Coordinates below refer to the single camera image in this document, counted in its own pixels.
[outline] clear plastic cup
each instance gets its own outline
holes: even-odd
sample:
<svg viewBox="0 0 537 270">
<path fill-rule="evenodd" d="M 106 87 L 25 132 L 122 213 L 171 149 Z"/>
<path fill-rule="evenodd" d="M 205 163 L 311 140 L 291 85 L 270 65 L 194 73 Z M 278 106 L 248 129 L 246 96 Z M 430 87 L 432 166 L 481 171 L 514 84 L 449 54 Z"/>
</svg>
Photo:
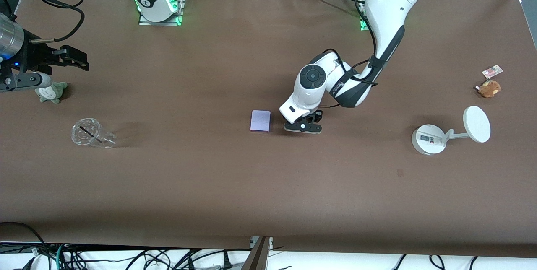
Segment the clear plastic cup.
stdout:
<svg viewBox="0 0 537 270">
<path fill-rule="evenodd" d="M 93 118 L 81 119 L 73 125 L 71 139 L 78 145 L 97 146 L 99 148 L 113 148 L 116 144 L 115 135 L 103 129 L 99 121 Z"/>
</svg>

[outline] white floor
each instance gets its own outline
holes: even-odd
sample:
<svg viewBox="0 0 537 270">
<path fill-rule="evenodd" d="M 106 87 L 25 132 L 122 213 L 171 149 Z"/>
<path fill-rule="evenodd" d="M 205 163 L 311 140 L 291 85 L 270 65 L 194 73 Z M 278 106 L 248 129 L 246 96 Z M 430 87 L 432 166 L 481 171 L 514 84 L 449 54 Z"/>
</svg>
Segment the white floor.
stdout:
<svg viewBox="0 0 537 270">
<path fill-rule="evenodd" d="M 211 252 L 203 250 L 194 255 L 200 256 Z M 174 265 L 187 250 L 172 250 L 167 254 Z M 85 252 L 82 257 L 90 259 L 111 259 L 121 260 L 132 258 L 140 251 L 100 251 Z M 247 251 L 230 252 L 229 259 L 237 268 L 248 256 Z M 289 270 L 392 270 L 397 264 L 401 255 L 397 254 L 364 254 L 364 253 L 320 253 L 320 252 L 279 252 L 271 251 L 269 254 L 267 270 L 282 270 L 291 266 Z M 21 269 L 32 253 L 7 253 L 0 254 L 0 270 Z M 468 270 L 472 257 L 442 256 L 447 270 Z M 125 270 L 129 260 L 124 262 L 91 262 L 88 263 L 89 270 Z M 130 270 L 142 270 L 144 259 L 140 258 L 132 265 Z M 211 268 L 223 265 L 223 255 L 215 254 L 207 258 L 194 262 L 196 268 Z M 148 270 L 166 270 L 163 264 L 152 264 Z M 35 259 L 31 270 L 48 270 L 48 263 L 43 256 Z M 436 270 L 429 262 L 427 255 L 407 255 L 403 260 L 399 270 Z M 537 270 L 537 259 L 528 258 L 489 258 L 479 257 L 473 270 Z"/>
</svg>

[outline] metal frame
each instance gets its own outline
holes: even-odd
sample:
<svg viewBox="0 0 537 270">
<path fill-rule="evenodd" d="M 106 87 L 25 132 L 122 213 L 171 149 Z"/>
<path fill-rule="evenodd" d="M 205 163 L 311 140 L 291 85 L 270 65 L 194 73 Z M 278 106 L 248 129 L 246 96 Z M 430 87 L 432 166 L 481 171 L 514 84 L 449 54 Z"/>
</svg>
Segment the metal frame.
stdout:
<svg viewBox="0 0 537 270">
<path fill-rule="evenodd" d="M 240 270 L 265 270 L 270 250 L 270 237 L 260 237 Z"/>
</svg>

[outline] card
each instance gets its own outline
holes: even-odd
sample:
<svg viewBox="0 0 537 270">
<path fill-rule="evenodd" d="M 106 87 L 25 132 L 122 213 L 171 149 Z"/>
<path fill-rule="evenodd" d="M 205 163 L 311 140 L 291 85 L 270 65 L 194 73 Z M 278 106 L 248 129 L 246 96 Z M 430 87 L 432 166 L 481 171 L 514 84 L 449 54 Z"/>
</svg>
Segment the card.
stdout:
<svg viewBox="0 0 537 270">
<path fill-rule="evenodd" d="M 270 129 L 270 111 L 252 111 L 252 120 L 250 122 L 251 131 L 269 131 Z"/>
<path fill-rule="evenodd" d="M 486 79 L 491 79 L 492 77 L 498 75 L 499 73 L 502 73 L 503 70 L 502 68 L 499 66 L 499 65 L 495 65 L 493 66 L 492 68 L 490 69 L 487 69 L 481 73 L 483 73 L 483 75 L 485 75 L 485 78 Z"/>
</svg>

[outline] brown table surface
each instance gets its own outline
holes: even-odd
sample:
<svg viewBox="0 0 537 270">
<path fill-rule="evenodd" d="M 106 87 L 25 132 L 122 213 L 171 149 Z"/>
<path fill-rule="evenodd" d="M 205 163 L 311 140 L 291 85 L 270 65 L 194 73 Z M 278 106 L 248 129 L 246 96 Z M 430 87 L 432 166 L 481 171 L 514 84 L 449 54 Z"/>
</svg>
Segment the brown table surface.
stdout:
<svg viewBox="0 0 537 270">
<path fill-rule="evenodd" d="M 352 2 L 187 3 L 182 26 L 141 27 L 130 0 L 86 0 L 61 44 L 91 70 L 54 69 L 65 99 L 0 95 L 0 220 L 65 243 L 229 248 L 267 235 L 293 250 L 537 255 L 537 52 L 518 1 L 418 1 L 380 85 L 326 110 L 320 135 L 284 131 L 278 107 L 324 49 L 370 56 Z M 18 15 L 43 38 L 78 19 L 38 0 Z M 473 87 L 495 64 L 503 90 L 481 98 Z M 489 142 L 414 150 L 414 129 L 462 132 L 471 105 L 489 116 Z M 272 112 L 270 133 L 249 131 L 254 109 Z M 73 144 L 84 117 L 122 147 Z"/>
</svg>

